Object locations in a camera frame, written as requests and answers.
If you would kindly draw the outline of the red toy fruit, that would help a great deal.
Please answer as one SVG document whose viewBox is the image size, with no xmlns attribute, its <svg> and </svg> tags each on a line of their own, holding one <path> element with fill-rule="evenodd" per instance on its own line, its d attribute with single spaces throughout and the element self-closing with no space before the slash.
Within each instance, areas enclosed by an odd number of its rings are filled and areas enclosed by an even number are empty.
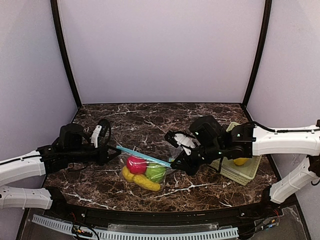
<svg viewBox="0 0 320 240">
<path fill-rule="evenodd" d="M 142 158 L 138 158 L 135 156 L 128 157 L 126 161 L 126 167 L 132 174 L 144 174 L 147 170 L 147 161 Z"/>
</svg>

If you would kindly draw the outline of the clear zip bag blue zipper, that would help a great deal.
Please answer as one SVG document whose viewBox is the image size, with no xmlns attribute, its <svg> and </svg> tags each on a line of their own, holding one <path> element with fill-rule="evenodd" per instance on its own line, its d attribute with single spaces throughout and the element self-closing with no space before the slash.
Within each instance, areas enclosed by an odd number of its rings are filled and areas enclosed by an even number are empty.
<svg viewBox="0 0 320 240">
<path fill-rule="evenodd" d="M 163 189 L 167 176 L 175 171 L 169 162 L 120 145 L 116 149 L 120 151 L 118 162 L 121 179 L 145 190 L 159 192 Z"/>
</svg>

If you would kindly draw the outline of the green toy fruit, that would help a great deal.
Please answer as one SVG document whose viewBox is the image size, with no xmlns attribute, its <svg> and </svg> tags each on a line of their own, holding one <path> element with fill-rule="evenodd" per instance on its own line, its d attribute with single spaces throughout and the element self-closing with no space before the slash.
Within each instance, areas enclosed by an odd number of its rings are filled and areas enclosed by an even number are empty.
<svg viewBox="0 0 320 240">
<path fill-rule="evenodd" d="M 166 168 L 157 163 L 150 163 L 145 171 L 145 176 L 154 183 L 161 183 L 165 175 Z"/>
</svg>

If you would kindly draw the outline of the yellow toy pear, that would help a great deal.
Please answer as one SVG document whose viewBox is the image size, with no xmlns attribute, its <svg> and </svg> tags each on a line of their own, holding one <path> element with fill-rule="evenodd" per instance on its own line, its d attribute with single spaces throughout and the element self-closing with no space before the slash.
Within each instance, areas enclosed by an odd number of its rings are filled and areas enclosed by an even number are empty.
<svg viewBox="0 0 320 240">
<path fill-rule="evenodd" d="M 133 182 L 146 190 L 157 192 L 161 189 L 161 185 L 159 183 L 156 183 L 156 182 L 149 180 L 143 174 L 135 175 L 133 177 Z"/>
</svg>

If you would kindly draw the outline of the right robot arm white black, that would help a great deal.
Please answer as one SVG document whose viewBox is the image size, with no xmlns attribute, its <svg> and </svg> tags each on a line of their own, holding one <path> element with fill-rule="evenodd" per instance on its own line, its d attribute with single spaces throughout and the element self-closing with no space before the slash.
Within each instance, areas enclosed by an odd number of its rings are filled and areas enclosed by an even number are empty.
<svg viewBox="0 0 320 240">
<path fill-rule="evenodd" d="M 269 128 L 256 121 L 223 129 L 211 115 L 196 119 L 190 134 L 168 131 L 165 140 L 182 152 L 173 160 L 173 169 L 192 176 L 201 165 L 215 160 L 235 160 L 271 154 L 302 154 L 305 158 L 286 177 L 267 187 L 262 200 L 281 204 L 292 194 L 320 177 L 320 125 Z"/>
</svg>

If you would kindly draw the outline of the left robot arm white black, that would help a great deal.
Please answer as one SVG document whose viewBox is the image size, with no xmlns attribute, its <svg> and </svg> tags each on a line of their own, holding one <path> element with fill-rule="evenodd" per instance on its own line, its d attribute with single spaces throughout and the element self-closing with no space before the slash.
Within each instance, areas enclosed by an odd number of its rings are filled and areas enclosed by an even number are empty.
<svg viewBox="0 0 320 240">
<path fill-rule="evenodd" d="M 103 166 L 118 157 L 121 150 L 110 146 L 112 128 L 106 119 L 101 119 L 91 135 L 84 127 L 69 123 L 60 128 L 59 137 L 27 154 L 0 162 L 0 207 L 35 208 L 49 210 L 65 202 L 56 187 L 19 188 L 8 185 L 30 177 L 46 176 L 67 169 L 74 171 L 75 164 L 87 166 L 96 163 Z"/>
</svg>

